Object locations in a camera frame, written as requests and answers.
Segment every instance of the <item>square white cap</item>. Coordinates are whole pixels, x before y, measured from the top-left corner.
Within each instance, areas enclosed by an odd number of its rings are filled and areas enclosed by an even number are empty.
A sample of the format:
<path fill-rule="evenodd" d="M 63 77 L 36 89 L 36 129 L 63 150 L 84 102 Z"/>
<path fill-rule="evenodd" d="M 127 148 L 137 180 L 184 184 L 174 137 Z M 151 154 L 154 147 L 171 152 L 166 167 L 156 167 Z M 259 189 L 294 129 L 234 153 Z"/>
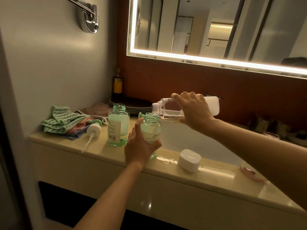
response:
<path fill-rule="evenodd" d="M 198 170 L 200 162 L 201 156 L 189 149 L 183 150 L 178 159 L 178 165 L 192 173 Z"/>

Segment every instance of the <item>stack of plates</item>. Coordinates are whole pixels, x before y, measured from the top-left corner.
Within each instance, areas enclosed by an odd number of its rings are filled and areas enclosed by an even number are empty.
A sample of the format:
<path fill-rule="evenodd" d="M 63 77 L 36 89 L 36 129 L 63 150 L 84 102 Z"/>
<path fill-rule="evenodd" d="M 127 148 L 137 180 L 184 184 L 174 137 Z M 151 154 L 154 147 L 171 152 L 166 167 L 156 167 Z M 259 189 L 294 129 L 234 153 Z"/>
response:
<path fill-rule="evenodd" d="M 109 106 L 113 107 L 115 103 L 122 103 L 126 105 L 126 112 L 131 115 L 138 115 L 140 112 L 146 113 L 151 112 L 150 101 L 146 101 L 139 98 L 133 97 L 120 97 L 120 98 L 111 98 L 109 100 Z"/>

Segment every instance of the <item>wall mounted chrome bracket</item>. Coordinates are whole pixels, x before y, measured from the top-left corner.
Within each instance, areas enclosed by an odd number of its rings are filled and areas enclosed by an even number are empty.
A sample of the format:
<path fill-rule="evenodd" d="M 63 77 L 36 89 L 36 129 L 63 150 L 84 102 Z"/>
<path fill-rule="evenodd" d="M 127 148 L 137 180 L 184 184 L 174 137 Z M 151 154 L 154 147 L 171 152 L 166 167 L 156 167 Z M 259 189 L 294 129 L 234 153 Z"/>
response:
<path fill-rule="evenodd" d="M 98 6 L 79 0 L 69 0 L 77 5 L 81 28 L 87 33 L 97 33 L 99 29 Z"/>

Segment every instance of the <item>hand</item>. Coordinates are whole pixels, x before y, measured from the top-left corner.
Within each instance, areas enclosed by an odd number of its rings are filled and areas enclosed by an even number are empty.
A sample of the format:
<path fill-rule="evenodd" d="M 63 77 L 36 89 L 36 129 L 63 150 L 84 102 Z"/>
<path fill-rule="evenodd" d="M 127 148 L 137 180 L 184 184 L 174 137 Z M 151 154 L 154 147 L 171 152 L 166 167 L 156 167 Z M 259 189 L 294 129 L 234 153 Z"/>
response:
<path fill-rule="evenodd" d="M 216 119 L 202 94 L 183 92 L 178 95 L 173 93 L 172 99 L 178 103 L 185 115 L 184 118 L 179 118 L 181 123 L 202 134 L 209 134 Z"/>
<path fill-rule="evenodd" d="M 141 124 L 144 118 L 139 118 L 132 132 L 129 133 L 128 142 L 125 146 L 125 156 L 127 165 L 134 164 L 140 170 L 144 168 L 150 156 L 161 147 L 160 140 L 155 143 L 147 143 L 142 135 Z"/>

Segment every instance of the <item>white label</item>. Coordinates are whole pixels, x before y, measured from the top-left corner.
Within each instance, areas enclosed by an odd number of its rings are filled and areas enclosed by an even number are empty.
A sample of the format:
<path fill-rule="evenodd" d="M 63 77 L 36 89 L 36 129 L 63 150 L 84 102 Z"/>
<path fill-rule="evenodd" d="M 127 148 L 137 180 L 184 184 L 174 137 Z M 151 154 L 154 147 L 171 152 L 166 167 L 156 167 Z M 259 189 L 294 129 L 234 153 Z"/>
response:
<path fill-rule="evenodd" d="M 142 134 L 143 134 L 143 137 L 144 137 L 144 140 L 147 142 L 147 143 L 154 143 L 156 142 L 158 139 L 160 139 L 160 135 L 161 133 L 148 133 L 148 132 L 144 132 L 142 131 Z"/>
<path fill-rule="evenodd" d="M 108 139 L 114 143 L 120 143 L 121 121 L 108 119 Z"/>

